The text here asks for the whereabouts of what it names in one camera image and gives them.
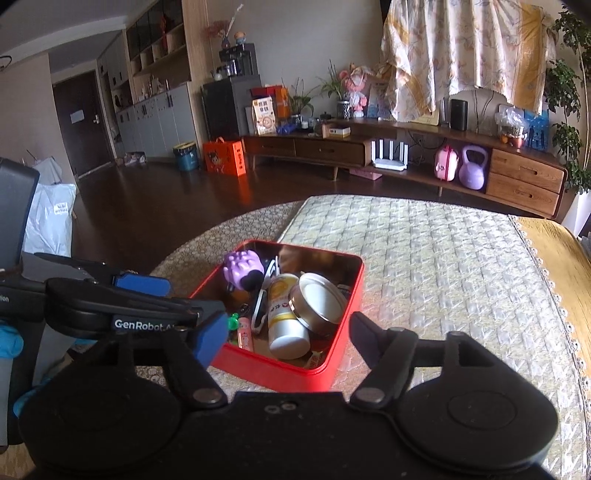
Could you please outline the blue gloved left hand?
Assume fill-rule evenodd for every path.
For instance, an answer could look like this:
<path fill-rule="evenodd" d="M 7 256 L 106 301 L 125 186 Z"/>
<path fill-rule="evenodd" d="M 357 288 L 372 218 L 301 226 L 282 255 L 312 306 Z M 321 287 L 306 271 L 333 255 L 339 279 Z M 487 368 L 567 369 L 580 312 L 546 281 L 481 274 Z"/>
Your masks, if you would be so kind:
<path fill-rule="evenodd" d="M 24 348 L 24 340 L 19 331 L 5 323 L 0 323 L 0 358 L 15 359 Z"/>

